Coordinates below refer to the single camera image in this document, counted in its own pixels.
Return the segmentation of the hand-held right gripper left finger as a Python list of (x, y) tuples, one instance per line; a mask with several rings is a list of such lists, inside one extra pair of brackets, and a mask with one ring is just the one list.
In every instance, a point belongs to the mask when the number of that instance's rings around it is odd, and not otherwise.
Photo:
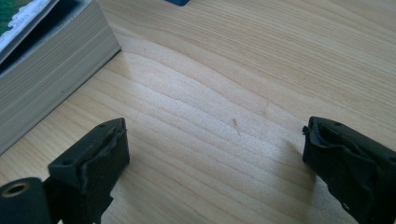
[(103, 122), (49, 164), (51, 219), (63, 224), (100, 224), (130, 162), (125, 119)]

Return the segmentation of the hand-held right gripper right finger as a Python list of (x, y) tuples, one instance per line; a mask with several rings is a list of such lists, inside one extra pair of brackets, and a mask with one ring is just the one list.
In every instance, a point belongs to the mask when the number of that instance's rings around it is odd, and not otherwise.
[(303, 161), (359, 224), (396, 222), (396, 152), (346, 125), (312, 117)]

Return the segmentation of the thick book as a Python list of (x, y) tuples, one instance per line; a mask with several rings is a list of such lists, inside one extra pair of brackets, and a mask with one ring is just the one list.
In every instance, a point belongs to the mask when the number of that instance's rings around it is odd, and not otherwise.
[(0, 63), (0, 154), (120, 51), (97, 0), (55, 1)]

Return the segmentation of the thin green-covered book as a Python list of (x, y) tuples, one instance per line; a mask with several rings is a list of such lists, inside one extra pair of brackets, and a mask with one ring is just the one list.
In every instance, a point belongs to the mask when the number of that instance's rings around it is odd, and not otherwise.
[(60, 0), (0, 0), (0, 64)]

